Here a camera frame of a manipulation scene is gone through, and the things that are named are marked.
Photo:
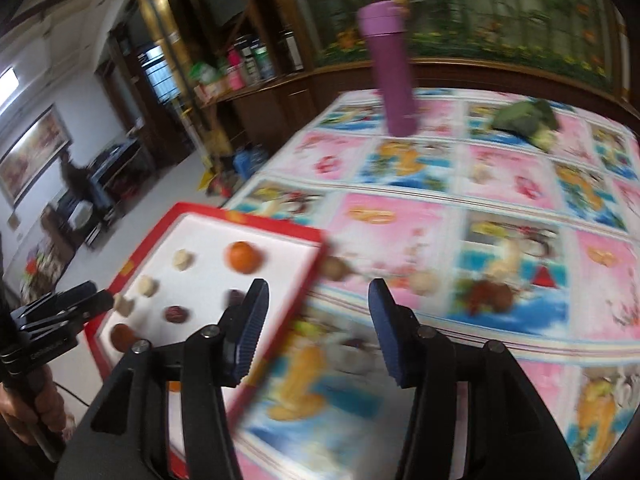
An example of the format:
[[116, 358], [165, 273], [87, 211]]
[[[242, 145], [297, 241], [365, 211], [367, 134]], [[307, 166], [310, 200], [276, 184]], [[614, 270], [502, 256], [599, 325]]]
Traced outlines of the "person's left hand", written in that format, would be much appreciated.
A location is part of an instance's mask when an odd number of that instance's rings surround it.
[[64, 400], [53, 382], [52, 370], [49, 365], [42, 370], [43, 387], [32, 404], [26, 403], [15, 390], [1, 386], [1, 415], [11, 431], [27, 445], [37, 444], [30, 425], [43, 422], [55, 434], [66, 427]]

